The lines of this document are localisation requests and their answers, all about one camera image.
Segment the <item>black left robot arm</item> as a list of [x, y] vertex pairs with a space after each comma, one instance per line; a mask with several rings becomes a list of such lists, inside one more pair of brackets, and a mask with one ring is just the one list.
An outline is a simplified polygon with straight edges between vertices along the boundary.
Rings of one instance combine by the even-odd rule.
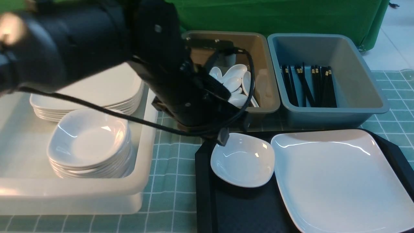
[[1, 95], [29, 92], [89, 104], [57, 91], [125, 62], [149, 73], [155, 108], [183, 135], [201, 135], [250, 117], [229, 91], [191, 60], [174, 4], [164, 0], [27, 0], [1, 15]]

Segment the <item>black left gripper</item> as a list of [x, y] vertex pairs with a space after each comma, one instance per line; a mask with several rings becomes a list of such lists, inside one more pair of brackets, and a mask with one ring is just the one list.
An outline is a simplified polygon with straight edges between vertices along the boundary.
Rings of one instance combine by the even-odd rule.
[[153, 106], [181, 130], [246, 129], [246, 111], [228, 102], [230, 91], [191, 59], [172, 70], [133, 58], [128, 64], [155, 93]]

